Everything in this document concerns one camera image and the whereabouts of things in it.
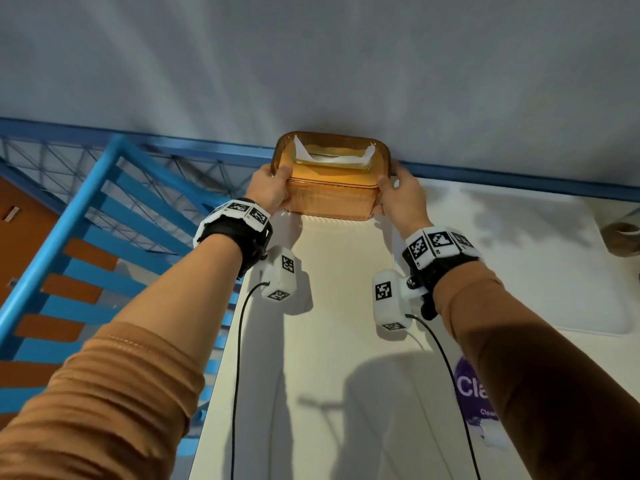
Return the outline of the person's right hand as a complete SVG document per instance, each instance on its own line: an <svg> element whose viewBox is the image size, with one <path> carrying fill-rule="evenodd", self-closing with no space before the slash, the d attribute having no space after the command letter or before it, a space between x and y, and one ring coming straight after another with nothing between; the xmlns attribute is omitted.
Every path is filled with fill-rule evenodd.
<svg viewBox="0 0 640 480"><path fill-rule="evenodd" d="M391 161L391 170L396 177L395 202L392 207L379 207L378 198L373 213L386 216L396 227L402 239L407 240L418 230L432 227L434 224L428 217L426 191L421 187L418 179L398 161Z"/></svg>

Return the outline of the orange translucent tissue box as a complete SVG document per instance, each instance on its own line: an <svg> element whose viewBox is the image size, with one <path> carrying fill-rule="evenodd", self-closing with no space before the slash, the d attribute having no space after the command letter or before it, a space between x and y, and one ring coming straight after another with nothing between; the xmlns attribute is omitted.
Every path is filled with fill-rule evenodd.
<svg viewBox="0 0 640 480"><path fill-rule="evenodd" d="M367 169L336 168L296 163L294 161L294 136L306 146L348 148L364 150L370 144L376 146L371 165ZM378 179L390 176L391 153L388 146L377 139L345 136L309 131L292 131L277 141L271 167L276 171L281 165L292 167L287 188L288 212L306 216L329 217L352 221L364 221L372 216L378 201Z"/></svg>

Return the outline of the brown object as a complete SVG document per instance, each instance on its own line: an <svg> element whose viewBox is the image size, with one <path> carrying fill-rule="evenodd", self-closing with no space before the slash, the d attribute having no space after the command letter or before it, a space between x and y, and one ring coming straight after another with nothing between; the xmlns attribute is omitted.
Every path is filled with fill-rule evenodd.
<svg viewBox="0 0 640 480"><path fill-rule="evenodd" d="M640 226L613 222L600 229L607 250L617 257L640 256Z"/></svg>

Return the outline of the white tissue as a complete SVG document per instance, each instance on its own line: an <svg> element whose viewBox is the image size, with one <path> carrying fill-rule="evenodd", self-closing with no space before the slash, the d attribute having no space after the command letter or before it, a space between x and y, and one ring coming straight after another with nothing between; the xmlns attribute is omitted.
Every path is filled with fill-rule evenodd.
<svg viewBox="0 0 640 480"><path fill-rule="evenodd" d="M294 148L296 163L311 164L316 166L328 166L336 168L367 169L375 154L376 146L370 144L364 150L354 150L338 147L306 147L298 136L294 136Z"/></svg>

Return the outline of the person's left forearm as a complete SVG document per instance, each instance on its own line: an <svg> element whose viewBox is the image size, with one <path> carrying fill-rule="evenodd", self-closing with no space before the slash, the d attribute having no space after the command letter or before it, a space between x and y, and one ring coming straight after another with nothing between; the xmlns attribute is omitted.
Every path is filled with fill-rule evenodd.
<svg viewBox="0 0 640 480"><path fill-rule="evenodd" d="M103 325L0 432L0 480L169 480L242 261L207 237Z"/></svg>

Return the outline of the person's right forearm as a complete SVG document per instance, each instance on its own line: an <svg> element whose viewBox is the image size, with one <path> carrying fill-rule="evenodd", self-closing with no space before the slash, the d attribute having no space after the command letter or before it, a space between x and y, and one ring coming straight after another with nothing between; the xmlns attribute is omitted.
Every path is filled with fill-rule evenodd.
<svg viewBox="0 0 640 480"><path fill-rule="evenodd" d="M484 263L432 263L429 290L532 480L640 480L640 402Z"/></svg>

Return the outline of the blue metal slatted frame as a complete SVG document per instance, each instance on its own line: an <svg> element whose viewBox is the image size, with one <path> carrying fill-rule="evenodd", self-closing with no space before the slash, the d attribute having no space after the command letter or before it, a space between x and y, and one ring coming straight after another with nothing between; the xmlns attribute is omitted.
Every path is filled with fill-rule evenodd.
<svg viewBox="0 0 640 480"><path fill-rule="evenodd" d="M81 348L81 343L20 336L17 334L17 329L25 315L44 315L46 312L48 317L53 318L53 313L57 313L56 319L76 323L82 323L81 319L86 315L91 318L112 316L110 312L98 312L97 306L83 301L74 301L37 291L37 286L42 285L50 275L68 276L104 290L118 290L121 294L124 291L135 294L141 289L140 285L129 284L123 277L117 277L114 272L70 257L64 252L70 240L83 241L118 258L142 266L148 271L165 271L169 266L168 261L163 260L167 254L140 250L92 225L85 218L89 206L105 210L114 217L120 217L138 231L155 236L156 240L167 247L174 245L174 249L178 251L175 256L182 257L186 254L185 244L178 244L177 240L163 233L161 229L152 230L151 223L123 208L108 196L99 193L107 179L132 190L137 196L144 193L144 191L139 193L134 190L136 182L128 180L128 176L116 176L118 170L116 161L121 156L140 168L149 170L153 176L176 190L184 191L194 203L215 204L226 198L198 190L196 186L187 184L183 179L171 176L158 163L152 163L149 154L157 152L187 158L204 157L256 167L270 162L275 151L269 146L220 143L11 118L0 118L0 136L63 143L103 144L106 153L106 160L102 161L102 158L98 160L97 170L92 170L86 180L87 187L81 186L72 202L59 216L60 219L53 226L51 234L46 236L34 259L16 281L0 308L0 364L27 365L28 372L53 370L53 366L60 366L69 356L75 354Z"/></svg>

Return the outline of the black wristband with marker tags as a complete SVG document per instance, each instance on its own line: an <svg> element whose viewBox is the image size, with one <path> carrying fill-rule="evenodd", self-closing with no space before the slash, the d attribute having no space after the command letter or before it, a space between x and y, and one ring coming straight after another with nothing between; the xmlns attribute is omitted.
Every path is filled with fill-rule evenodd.
<svg viewBox="0 0 640 480"><path fill-rule="evenodd" d="M270 213L249 198L229 200L214 208L200 222L193 248L212 235L227 236L241 250L243 261L237 280L242 280L249 269L267 257L273 235L270 217Z"/></svg>
<svg viewBox="0 0 640 480"><path fill-rule="evenodd" d="M433 292L436 284L453 268L483 258L476 247L460 231L446 226L428 226L405 240L402 258L409 266L406 283L422 300L420 314L431 321L438 315Z"/></svg>

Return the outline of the person's left hand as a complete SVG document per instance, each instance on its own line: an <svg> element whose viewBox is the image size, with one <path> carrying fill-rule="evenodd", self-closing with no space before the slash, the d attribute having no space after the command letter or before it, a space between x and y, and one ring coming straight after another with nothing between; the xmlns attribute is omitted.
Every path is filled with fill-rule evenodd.
<svg viewBox="0 0 640 480"><path fill-rule="evenodd" d="M286 186L286 194L276 192L272 167L270 164L265 164L252 175L245 197L272 215L288 201L289 191Z"/></svg>

